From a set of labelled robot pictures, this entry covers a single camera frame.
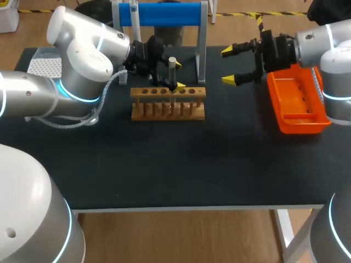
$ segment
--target wooden floor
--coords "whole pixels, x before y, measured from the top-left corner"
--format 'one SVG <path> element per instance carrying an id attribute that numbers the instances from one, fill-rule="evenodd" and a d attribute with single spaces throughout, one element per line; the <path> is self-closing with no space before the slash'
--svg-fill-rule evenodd
<path id="1" fill-rule="evenodd" d="M 312 0 L 218 0 L 218 12 L 306 12 Z M 20 9 L 54 9 L 61 0 L 20 0 Z M 75 0 L 67 0 L 74 8 Z M 0 70 L 13 70 L 26 47 L 47 46 L 50 14 L 20 14 L 15 33 L 0 35 Z M 316 26 L 305 16 L 265 16 L 264 27 L 293 35 Z M 196 28 L 187 28 L 184 45 L 196 44 Z M 143 40 L 152 28 L 143 28 Z M 217 17 L 208 27 L 208 45 L 230 45 L 259 37 L 255 19 Z M 290 211 L 294 231 L 308 210 Z M 87 214 L 82 226 L 87 263 L 281 262 L 275 221 L 269 211 L 209 211 Z M 308 255 L 303 263 L 310 262 Z"/>

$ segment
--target glowing blue ring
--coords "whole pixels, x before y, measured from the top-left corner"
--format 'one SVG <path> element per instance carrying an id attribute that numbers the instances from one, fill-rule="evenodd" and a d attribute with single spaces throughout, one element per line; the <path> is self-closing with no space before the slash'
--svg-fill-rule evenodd
<path id="1" fill-rule="evenodd" d="M 4 77 L 2 76 L 2 74 L 0 73 L 0 82 L 2 82 L 2 85 L 0 87 L 0 89 L 2 89 L 2 106 L 1 106 L 1 110 L 0 110 L 0 117 L 2 116 L 2 114 L 4 114 L 5 111 L 5 107 L 6 107 L 6 90 L 4 87 Z"/>
<path id="2" fill-rule="evenodd" d="M 323 92 L 323 96 L 331 100 L 351 100 L 351 97 L 333 97 Z"/>
<path id="3" fill-rule="evenodd" d="M 100 97 L 98 97 L 98 98 L 96 98 L 96 99 L 94 99 L 94 100 L 86 100 L 86 99 L 79 98 L 79 97 L 77 97 L 77 96 L 74 96 L 74 95 L 73 95 L 72 93 L 70 93 L 68 90 L 66 90 L 66 88 L 63 86 L 61 80 L 60 80 L 60 85 L 61 85 L 62 90 L 63 90 L 67 95 L 70 95 L 72 98 L 74 98 L 74 99 L 76 99 L 76 100 L 91 103 L 91 102 L 96 102 L 96 101 L 98 101 L 98 100 L 100 99 Z"/>
<path id="4" fill-rule="evenodd" d="M 335 193 L 333 195 L 333 197 L 331 198 L 330 200 L 330 204 L 329 204 L 329 222 L 330 222 L 330 227 L 331 227 L 331 231 L 333 232 L 334 234 L 334 237 L 336 239 L 336 241 L 338 242 L 339 246 L 341 247 L 341 249 L 345 252 L 345 254 L 351 259 L 351 254 L 350 252 L 347 250 L 347 248 L 344 246 L 344 244 L 341 242 L 338 234 L 336 233 L 336 230 L 335 230 L 335 227 L 334 227 L 334 224 L 333 224 L 333 220 L 331 219 L 331 204 L 333 202 L 333 198 L 335 196 Z"/>
<path id="5" fill-rule="evenodd" d="M 70 227 L 68 228 L 68 234 L 66 237 L 66 241 L 65 241 L 64 245 L 62 246 L 60 253 L 57 255 L 57 257 L 53 261 L 53 263 L 57 263 L 59 261 L 60 257 L 62 256 L 63 252 L 65 251 L 65 248 L 67 247 L 68 241 L 70 240 L 71 231 L 72 231 L 72 213 L 71 213 L 71 209 L 70 209 L 66 200 L 65 200 L 65 202 L 66 202 L 66 205 L 68 208 L 68 214 L 70 215 Z"/>
<path id="6" fill-rule="evenodd" d="M 102 23 L 101 23 L 101 25 L 102 25 L 103 29 L 106 29 L 105 24 L 102 24 Z M 103 44 L 103 41 L 104 41 L 104 37 L 103 37 L 103 36 L 100 36 L 99 44 L 98 44 L 98 46 L 97 46 L 97 50 L 98 50 L 98 51 L 100 51 L 100 48 L 101 48 L 101 45 Z"/>

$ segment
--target white table frame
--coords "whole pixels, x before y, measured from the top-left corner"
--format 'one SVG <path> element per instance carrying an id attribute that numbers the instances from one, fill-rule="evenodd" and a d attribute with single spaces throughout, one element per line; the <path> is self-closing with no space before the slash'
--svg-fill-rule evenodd
<path id="1" fill-rule="evenodd" d="M 79 213 L 115 213 L 115 212 L 147 212 L 147 211 L 225 211 L 225 210 L 274 210 L 284 263 L 298 263 L 306 250 L 310 251 L 313 263 L 317 263 L 310 249 L 310 227 L 323 205 L 253 205 L 253 206 L 216 206 L 216 207 L 146 207 L 116 209 L 77 209 Z M 288 209 L 313 209 L 309 218 L 294 236 Z"/>
<path id="2" fill-rule="evenodd" d="M 208 4 L 210 5 L 211 15 L 212 15 L 212 23 L 216 23 L 216 15 L 217 15 L 217 2 L 218 0 L 208 0 Z"/>

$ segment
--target wooden test tube rack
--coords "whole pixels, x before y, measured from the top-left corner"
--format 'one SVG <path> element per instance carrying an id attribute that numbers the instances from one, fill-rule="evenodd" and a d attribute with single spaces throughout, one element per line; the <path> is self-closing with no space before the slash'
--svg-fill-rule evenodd
<path id="1" fill-rule="evenodd" d="M 205 119 L 203 99 L 206 89 L 184 88 L 171 92 L 168 88 L 131 88 L 135 99 L 132 109 L 133 121 L 186 121 Z M 193 99 L 183 102 L 182 99 Z M 141 99 L 158 99 L 161 102 L 141 102 Z"/>

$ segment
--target robotic arm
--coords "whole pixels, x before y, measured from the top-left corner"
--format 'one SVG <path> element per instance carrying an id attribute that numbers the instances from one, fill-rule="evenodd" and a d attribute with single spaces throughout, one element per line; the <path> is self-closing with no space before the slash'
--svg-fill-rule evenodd
<path id="1" fill-rule="evenodd" d="M 158 61 L 167 65 L 163 44 L 129 37 L 66 7 L 53 13 L 47 41 L 60 51 L 60 80 L 23 72 L 0 71 L 0 116 L 70 116 L 87 118 L 97 107 L 114 66 L 123 73 L 152 75 L 151 84 L 174 90 L 176 83 L 156 74 Z"/>
<path id="2" fill-rule="evenodd" d="M 251 73 L 233 75 L 236 85 L 260 82 L 264 70 L 273 72 L 290 68 L 320 65 L 324 84 L 324 105 L 328 118 L 337 124 L 351 125 L 351 20 L 298 32 L 295 38 L 281 34 L 273 37 L 271 30 L 261 32 L 261 42 L 233 44 L 222 56 L 252 50 L 256 68 Z"/>

